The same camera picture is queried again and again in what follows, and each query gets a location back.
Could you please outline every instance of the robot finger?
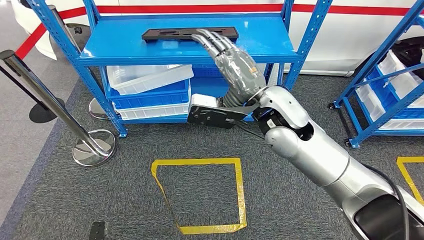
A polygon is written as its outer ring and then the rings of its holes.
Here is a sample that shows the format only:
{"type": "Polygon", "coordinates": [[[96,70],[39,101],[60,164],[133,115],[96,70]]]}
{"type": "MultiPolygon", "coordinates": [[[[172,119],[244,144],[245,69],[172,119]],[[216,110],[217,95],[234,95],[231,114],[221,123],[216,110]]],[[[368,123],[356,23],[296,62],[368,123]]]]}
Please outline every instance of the robot finger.
{"type": "Polygon", "coordinates": [[[213,59],[221,53],[221,51],[218,51],[218,49],[208,39],[206,39],[206,37],[199,34],[192,34],[191,38],[200,43],[213,59]]]}
{"type": "Polygon", "coordinates": [[[214,31],[212,31],[211,33],[225,46],[226,49],[232,49],[236,47],[234,43],[230,39],[228,39],[228,37],[221,36],[214,31]]]}
{"type": "Polygon", "coordinates": [[[226,46],[229,46],[229,49],[236,49],[237,46],[226,36],[221,36],[224,42],[226,43],[226,46]]]}
{"type": "Polygon", "coordinates": [[[221,42],[221,40],[219,40],[215,35],[213,35],[212,32],[201,28],[196,29],[196,32],[207,38],[221,53],[227,49],[226,46],[221,42]]]}

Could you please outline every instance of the gray glove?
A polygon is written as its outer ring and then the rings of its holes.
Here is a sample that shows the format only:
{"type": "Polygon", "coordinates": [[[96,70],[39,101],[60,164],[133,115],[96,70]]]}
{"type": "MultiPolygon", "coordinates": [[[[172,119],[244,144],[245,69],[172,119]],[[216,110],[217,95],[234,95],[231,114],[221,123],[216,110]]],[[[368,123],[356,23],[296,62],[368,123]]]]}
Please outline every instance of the gray glove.
{"type": "Polygon", "coordinates": [[[191,35],[192,39],[203,45],[228,82],[228,92],[222,98],[224,107],[243,106],[266,87],[263,72],[259,72],[256,62],[249,54],[216,32],[205,29],[197,29],[197,32],[199,34],[191,35]]]}

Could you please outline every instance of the red stripe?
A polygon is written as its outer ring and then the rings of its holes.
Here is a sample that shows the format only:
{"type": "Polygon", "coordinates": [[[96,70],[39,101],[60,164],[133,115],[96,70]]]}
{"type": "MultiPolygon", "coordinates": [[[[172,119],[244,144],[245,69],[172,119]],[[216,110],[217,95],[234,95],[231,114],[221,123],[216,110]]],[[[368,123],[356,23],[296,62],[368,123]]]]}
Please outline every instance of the red stripe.
{"type": "Polygon", "coordinates": [[[282,4],[98,6],[97,8],[103,14],[234,13],[279,12],[282,4]]]}
{"type": "Polygon", "coordinates": [[[29,37],[22,43],[22,45],[16,50],[16,55],[21,59],[25,58],[25,56],[30,52],[30,50],[34,47],[34,45],[40,40],[43,36],[46,28],[43,24],[38,25],[38,27],[34,30],[34,32],[29,35],[29,37]]]}
{"type": "MultiPolygon", "coordinates": [[[[282,4],[223,4],[223,5],[152,5],[152,6],[97,6],[102,14],[172,14],[172,13],[231,13],[231,12],[279,12],[282,4]]],[[[293,12],[311,13],[315,5],[294,4],[293,12]]],[[[330,14],[404,16],[407,7],[380,6],[331,6],[330,14]]],[[[86,14],[85,7],[61,11],[62,19],[86,14]]],[[[42,37],[46,29],[40,24],[22,43],[16,54],[22,59],[42,37]]]]}
{"type": "Polygon", "coordinates": [[[73,17],[82,16],[85,14],[86,14],[86,8],[83,6],[59,12],[59,15],[62,19],[70,19],[73,17]]]}

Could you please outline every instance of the blue crate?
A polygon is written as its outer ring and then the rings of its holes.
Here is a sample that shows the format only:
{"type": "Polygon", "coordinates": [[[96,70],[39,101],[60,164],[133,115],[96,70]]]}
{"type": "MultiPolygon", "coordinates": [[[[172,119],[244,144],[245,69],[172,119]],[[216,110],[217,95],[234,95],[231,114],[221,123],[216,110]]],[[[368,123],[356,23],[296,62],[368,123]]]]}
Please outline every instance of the blue crate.
{"type": "Polygon", "coordinates": [[[191,65],[195,78],[222,78],[221,72],[215,64],[193,64],[191,65]]]}
{"type": "MultiPolygon", "coordinates": [[[[376,66],[372,72],[368,75],[367,79],[371,80],[377,77],[383,76],[380,69],[376,66]]],[[[388,81],[387,78],[383,78],[374,82],[371,82],[369,86],[374,90],[378,99],[381,102],[384,110],[386,112],[397,102],[399,102],[399,97],[396,94],[396,90],[391,83],[386,87],[384,84],[388,81]]],[[[424,119],[424,108],[405,108],[397,113],[393,119],[424,119]]]]}
{"type": "Polygon", "coordinates": [[[149,91],[120,95],[110,86],[106,88],[106,97],[115,103],[116,109],[132,109],[159,105],[188,103],[190,79],[178,81],[149,91]]]}

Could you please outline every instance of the chrome stanchion base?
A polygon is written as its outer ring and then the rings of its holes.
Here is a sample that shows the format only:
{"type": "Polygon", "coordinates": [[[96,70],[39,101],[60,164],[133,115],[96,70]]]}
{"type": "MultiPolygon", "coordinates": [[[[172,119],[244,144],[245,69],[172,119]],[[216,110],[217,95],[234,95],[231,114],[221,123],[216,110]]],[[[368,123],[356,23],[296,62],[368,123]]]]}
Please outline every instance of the chrome stanchion base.
{"type": "Polygon", "coordinates": [[[100,121],[108,121],[109,117],[106,115],[103,108],[100,106],[99,102],[93,98],[88,105],[88,112],[91,114],[91,116],[97,120],[100,121]]]}
{"type": "Polygon", "coordinates": [[[116,140],[110,131],[104,129],[89,131],[88,134],[108,155],[96,154],[83,141],[78,140],[73,147],[72,157],[81,166],[95,167],[106,162],[115,153],[116,140]]]}

